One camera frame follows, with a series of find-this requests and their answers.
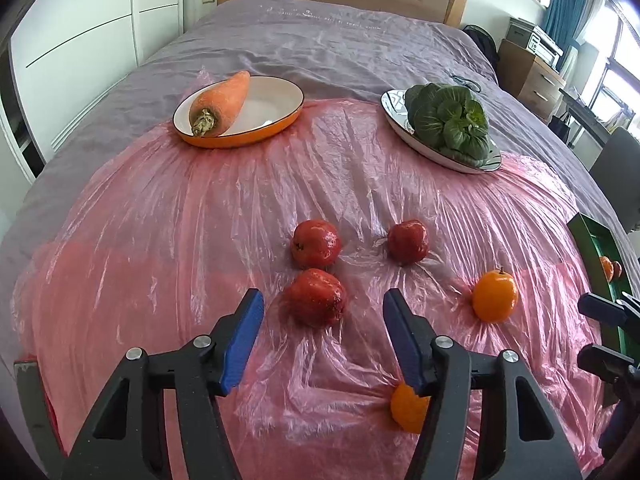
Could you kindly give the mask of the green bok choy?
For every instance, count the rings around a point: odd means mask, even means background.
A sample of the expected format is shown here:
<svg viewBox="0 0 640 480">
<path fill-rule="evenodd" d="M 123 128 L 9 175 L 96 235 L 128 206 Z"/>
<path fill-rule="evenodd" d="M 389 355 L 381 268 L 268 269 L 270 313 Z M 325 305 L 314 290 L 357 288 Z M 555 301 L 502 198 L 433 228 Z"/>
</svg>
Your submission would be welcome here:
<svg viewBox="0 0 640 480">
<path fill-rule="evenodd" d="M 415 84 L 404 94 L 408 122 L 424 145 L 469 167 L 490 155 L 489 125 L 474 92 L 454 84 Z"/>
</svg>

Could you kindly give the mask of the teal curtain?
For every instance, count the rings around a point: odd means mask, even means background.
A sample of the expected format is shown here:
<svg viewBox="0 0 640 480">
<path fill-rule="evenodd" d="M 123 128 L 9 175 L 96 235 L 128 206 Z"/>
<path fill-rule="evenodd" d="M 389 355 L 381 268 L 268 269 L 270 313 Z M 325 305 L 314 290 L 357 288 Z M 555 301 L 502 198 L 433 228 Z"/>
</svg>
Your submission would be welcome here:
<svg viewBox="0 0 640 480">
<path fill-rule="evenodd" d="M 563 67 L 570 47 L 576 41 L 578 25 L 587 2 L 588 0 L 550 0 L 544 14 L 541 28 L 562 51 L 556 62 L 558 70 Z"/>
</svg>

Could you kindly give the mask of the purple grey bedspread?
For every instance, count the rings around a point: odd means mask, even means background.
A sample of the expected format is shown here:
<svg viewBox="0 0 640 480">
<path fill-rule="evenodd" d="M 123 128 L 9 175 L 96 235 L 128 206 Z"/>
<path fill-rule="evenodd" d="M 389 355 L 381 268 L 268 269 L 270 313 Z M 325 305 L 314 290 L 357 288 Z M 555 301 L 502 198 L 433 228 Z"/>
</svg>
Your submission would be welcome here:
<svg viewBox="0 0 640 480">
<path fill-rule="evenodd" d="M 294 81 L 311 99 L 377 101 L 388 89 L 458 75 L 482 88 L 491 134 L 505 151 L 545 162 L 584 214 L 607 226 L 631 283 L 639 263 L 616 213 L 579 159 L 521 102 L 459 29 L 306 0 L 231 0 L 134 70 L 82 120 L 44 167 L 1 243 L 10 292 L 35 250 L 55 236 L 92 175 L 143 133 L 171 118 L 199 72 L 248 70 Z"/>
</svg>

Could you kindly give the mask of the large red apple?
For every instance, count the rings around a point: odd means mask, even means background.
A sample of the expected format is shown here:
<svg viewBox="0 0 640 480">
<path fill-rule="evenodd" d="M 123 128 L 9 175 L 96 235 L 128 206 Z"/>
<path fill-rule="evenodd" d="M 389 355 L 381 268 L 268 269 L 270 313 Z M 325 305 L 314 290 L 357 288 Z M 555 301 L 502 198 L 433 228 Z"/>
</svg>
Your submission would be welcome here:
<svg viewBox="0 0 640 480">
<path fill-rule="evenodd" d="M 622 264 L 619 261 L 614 261 L 613 262 L 613 270 L 614 270 L 613 278 L 614 278 L 614 280 L 618 280 L 622 276 L 622 273 L 623 273 Z"/>
</svg>

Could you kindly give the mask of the green tray box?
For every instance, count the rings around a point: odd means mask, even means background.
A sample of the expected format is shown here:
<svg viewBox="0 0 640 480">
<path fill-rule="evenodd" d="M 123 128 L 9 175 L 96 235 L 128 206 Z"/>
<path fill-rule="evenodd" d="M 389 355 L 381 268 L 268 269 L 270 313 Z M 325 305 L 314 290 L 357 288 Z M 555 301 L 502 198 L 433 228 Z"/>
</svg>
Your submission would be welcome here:
<svg viewBox="0 0 640 480">
<path fill-rule="evenodd" d="M 567 229 L 574 238 L 579 255 L 582 257 L 590 290 L 605 299 L 620 299 L 622 292 L 631 293 L 631 284 L 626 270 L 620 278 L 608 281 L 600 259 L 609 258 L 612 262 L 623 263 L 622 256 L 611 231 L 584 214 L 575 214 L 567 222 Z M 639 361 L 639 345 L 620 327 L 600 323 L 602 344 Z"/>
</svg>

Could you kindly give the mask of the wooden nightstand drawers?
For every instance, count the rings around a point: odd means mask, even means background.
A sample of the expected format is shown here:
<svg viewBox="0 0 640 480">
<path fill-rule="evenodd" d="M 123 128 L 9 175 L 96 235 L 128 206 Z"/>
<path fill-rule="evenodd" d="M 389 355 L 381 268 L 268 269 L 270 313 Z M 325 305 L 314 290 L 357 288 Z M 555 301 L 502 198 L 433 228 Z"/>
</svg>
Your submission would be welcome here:
<svg viewBox="0 0 640 480">
<path fill-rule="evenodd" d="M 520 101 L 545 124 L 561 99 L 565 80 L 542 58 L 503 39 L 496 74 L 500 88 Z"/>
</svg>

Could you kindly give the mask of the small red apple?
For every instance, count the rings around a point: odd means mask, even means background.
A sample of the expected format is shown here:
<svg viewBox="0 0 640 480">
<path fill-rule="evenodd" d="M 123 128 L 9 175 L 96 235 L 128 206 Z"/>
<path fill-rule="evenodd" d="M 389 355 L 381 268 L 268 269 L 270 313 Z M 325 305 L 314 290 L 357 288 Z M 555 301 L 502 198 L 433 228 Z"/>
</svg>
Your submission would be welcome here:
<svg viewBox="0 0 640 480">
<path fill-rule="evenodd" d="M 307 269 L 284 293 L 288 313 L 312 328 L 337 323 L 347 306 L 346 289 L 338 278 L 320 269 Z"/>
<path fill-rule="evenodd" d="M 291 256 L 303 269 L 324 269 L 337 260 L 342 241 L 337 228 L 324 220 L 300 222 L 291 240 Z"/>
<path fill-rule="evenodd" d="M 395 224 L 387 234 L 387 251 L 401 266 L 422 261 L 428 254 L 425 224 L 416 219 Z"/>
</svg>

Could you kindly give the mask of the orange rimmed oval dish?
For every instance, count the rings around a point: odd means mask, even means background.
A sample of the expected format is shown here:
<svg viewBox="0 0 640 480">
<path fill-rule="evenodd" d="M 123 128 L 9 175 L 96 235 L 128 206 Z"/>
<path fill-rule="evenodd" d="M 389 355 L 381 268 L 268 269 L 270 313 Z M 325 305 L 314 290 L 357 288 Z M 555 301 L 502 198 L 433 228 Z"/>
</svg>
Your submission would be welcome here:
<svg viewBox="0 0 640 480">
<path fill-rule="evenodd" d="M 305 102 L 297 84 L 279 77 L 251 76 L 247 97 L 238 117 L 221 136 L 199 138 L 191 132 L 189 110 L 201 93 L 220 85 L 220 81 L 192 92 L 172 116 L 180 138 L 197 148 L 240 148 L 266 140 L 282 132 L 299 118 Z"/>
</svg>

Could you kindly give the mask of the white oval plate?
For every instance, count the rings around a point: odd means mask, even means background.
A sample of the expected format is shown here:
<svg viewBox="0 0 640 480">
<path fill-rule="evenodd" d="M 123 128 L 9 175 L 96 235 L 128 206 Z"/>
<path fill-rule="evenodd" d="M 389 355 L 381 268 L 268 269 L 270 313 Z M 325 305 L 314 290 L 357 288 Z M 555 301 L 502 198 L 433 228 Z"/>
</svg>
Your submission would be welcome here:
<svg viewBox="0 0 640 480">
<path fill-rule="evenodd" d="M 465 86 L 415 84 L 380 97 L 384 115 L 409 148 L 462 174 L 488 174 L 502 163 L 483 105 Z"/>
</svg>

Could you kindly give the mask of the small red apple front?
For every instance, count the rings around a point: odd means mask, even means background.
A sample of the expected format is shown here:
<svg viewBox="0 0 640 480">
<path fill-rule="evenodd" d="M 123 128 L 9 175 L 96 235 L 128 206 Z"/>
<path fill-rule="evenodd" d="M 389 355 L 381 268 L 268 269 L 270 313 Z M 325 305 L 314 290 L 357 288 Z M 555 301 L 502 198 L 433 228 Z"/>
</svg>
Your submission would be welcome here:
<svg viewBox="0 0 640 480">
<path fill-rule="evenodd" d="M 346 289 L 338 278 L 320 269 L 307 269 L 284 293 L 288 313 L 312 328 L 337 323 L 347 306 Z"/>
</svg>

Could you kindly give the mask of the carrot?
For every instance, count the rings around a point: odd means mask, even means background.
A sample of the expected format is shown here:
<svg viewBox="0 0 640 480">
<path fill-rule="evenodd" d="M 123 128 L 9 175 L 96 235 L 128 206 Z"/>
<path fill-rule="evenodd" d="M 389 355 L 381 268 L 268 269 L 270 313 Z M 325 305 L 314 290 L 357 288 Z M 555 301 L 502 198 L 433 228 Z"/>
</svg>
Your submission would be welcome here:
<svg viewBox="0 0 640 480">
<path fill-rule="evenodd" d="M 191 104 L 189 124 L 194 136 L 221 136 L 238 118 L 250 88 L 250 73 L 241 70 L 202 92 Z"/>
</svg>

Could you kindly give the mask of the white wardrobe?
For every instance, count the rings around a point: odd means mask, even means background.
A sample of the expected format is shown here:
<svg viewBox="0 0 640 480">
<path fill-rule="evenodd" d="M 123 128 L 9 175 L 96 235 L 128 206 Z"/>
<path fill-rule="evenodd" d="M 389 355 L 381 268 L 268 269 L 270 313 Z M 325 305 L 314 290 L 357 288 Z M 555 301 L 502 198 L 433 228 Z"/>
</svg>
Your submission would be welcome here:
<svg viewBox="0 0 640 480">
<path fill-rule="evenodd" d="M 183 32 L 183 0 L 35 0 L 1 51 L 1 119 L 29 181 L 135 68 Z"/>
</svg>

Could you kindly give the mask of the black backpack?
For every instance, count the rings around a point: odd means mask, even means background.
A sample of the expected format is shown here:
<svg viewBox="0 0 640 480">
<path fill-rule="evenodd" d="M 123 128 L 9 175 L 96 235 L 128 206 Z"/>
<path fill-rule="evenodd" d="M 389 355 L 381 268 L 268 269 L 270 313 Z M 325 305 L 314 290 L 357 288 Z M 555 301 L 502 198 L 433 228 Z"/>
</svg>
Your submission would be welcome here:
<svg viewBox="0 0 640 480">
<path fill-rule="evenodd" d="M 465 25 L 462 32 L 471 39 L 477 50 L 484 56 L 484 61 L 481 61 L 476 54 L 472 55 L 471 66 L 474 72 L 487 79 L 497 81 L 500 56 L 494 38 L 487 30 L 477 25 Z"/>
</svg>

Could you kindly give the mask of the dark chair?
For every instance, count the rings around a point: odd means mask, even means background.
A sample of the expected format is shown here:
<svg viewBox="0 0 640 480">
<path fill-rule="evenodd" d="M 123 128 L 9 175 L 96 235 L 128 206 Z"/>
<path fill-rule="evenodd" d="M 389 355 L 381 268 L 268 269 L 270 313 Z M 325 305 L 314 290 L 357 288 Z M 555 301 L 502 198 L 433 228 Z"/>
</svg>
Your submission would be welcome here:
<svg viewBox="0 0 640 480">
<path fill-rule="evenodd" d="M 639 229 L 640 144 L 618 127 L 589 170 L 627 233 Z"/>
</svg>

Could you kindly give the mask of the small red apple back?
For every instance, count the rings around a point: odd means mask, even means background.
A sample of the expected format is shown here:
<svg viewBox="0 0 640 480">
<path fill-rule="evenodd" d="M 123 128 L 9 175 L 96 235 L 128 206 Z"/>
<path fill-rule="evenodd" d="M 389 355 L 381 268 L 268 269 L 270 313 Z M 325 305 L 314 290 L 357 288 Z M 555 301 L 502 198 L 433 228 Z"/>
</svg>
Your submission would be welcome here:
<svg viewBox="0 0 640 480">
<path fill-rule="evenodd" d="M 428 254 L 425 224 L 416 219 L 395 224 L 387 234 L 387 251 L 401 266 L 422 261 Z"/>
</svg>

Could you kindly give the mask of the pink plastic sheet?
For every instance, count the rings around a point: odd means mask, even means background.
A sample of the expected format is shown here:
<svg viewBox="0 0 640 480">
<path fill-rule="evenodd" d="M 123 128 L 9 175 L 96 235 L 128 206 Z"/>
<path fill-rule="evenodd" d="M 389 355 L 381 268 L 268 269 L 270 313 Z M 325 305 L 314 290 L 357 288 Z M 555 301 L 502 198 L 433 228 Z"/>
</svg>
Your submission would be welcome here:
<svg viewBox="0 0 640 480">
<path fill-rule="evenodd" d="M 416 436 L 390 414 L 402 376 L 382 302 L 397 288 L 463 347 L 517 351 L 590 470 L 608 415 L 576 365 L 600 338 L 577 310 L 577 209 L 527 156 L 476 176 L 429 162 L 373 103 L 310 102 L 285 132 L 229 151 L 160 124 L 94 174 L 35 251 L 9 292 L 13 325 L 71 448 L 129 348 L 179 348 L 257 288 L 265 319 L 221 402 L 242 475 L 399 479 Z"/>
</svg>

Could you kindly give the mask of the large orange with stem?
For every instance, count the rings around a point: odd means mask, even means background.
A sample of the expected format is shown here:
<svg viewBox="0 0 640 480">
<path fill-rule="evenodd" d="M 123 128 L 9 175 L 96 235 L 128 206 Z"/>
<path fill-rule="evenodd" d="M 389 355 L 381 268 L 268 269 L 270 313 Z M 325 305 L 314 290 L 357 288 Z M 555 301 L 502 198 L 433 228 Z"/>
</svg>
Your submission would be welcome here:
<svg viewBox="0 0 640 480">
<path fill-rule="evenodd" d="M 472 308 L 485 323 L 500 323 L 513 312 L 520 298 L 514 277 L 503 268 L 485 273 L 472 292 Z"/>
</svg>

